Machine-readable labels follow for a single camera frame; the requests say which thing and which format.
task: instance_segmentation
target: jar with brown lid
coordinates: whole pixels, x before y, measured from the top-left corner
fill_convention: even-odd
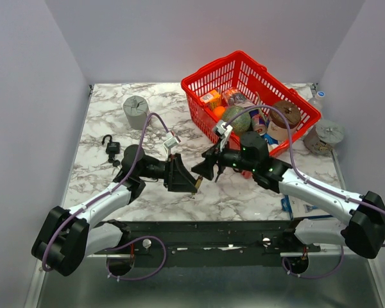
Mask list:
[[[296,128],[301,122],[301,112],[295,104],[290,101],[278,101],[273,107],[281,111],[288,121],[291,135],[296,132]],[[275,111],[269,113],[269,123],[267,134],[277,141],[285,141],[288,139],[288,131],[284,120]]]

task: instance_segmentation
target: black padlock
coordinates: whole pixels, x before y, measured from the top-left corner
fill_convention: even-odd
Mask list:
[[[108,154],[108,162],[114,162],[114,157],[117,154],[120,154],[120,142],[113,141],[113,138],[111,135],[105,135],[103,137],[103,141],[101,142],[104,144],[105,139],[109,137],[110,141],[107,143],[107,148],[105,149],[105,153]]]

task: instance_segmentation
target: red plastic basket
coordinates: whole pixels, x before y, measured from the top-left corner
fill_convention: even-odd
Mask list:
[[[200,101],[200,97],[211,90],[224,91],[230,87],[237,87],[250,101],[258,104],[259,93],[261,104],[274,105],[277,101],[286,100],[294,103],[301,111],[301,123],[293,135],[298,140],[309,127],[316,123],[321,114],[304,100],[294,89],[289,89],[258,64],[253,58],[242,51],[235,51],[231,55],[217,59],[199,69],[196,73],[184,78],[181,87],[187,94],[188,107],[192,121],[215,143],[218,137],[212,128],[218,118]],[[266,115],[269,109],[263,108]],[[232,133],[230,147],[239,149],[239,137]],[[289,147],[288,141],[283,142],[269,154],[278,156]]]

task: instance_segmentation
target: metal floor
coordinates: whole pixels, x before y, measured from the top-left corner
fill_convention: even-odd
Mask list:
[[[307,273],[331,270],[335,255],[312,256]],[[134,269],[133,276],[151,269]],[[164,268],[140,282],[107,279],[105,258],[87,258],[69,277],[46,275],[42,308],[382,307],[368,261],[346,255],[342,268],[321,280],[289,277],[282,268]]]

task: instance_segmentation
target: white wall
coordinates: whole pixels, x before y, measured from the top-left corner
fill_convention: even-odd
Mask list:
[[[24,305],[32,244],[60,203],[89,88],[43,0],[0,0],[0,308]]]
[[[318,81],[363,0],[46,0],[95,82],[180,81],[237,49]]]
[[[320,86],[324,114],[346,126],[339,156],[348,188],[385,202],[385,0],[366,0]],[[385,248],[379,260],[385,274]]]

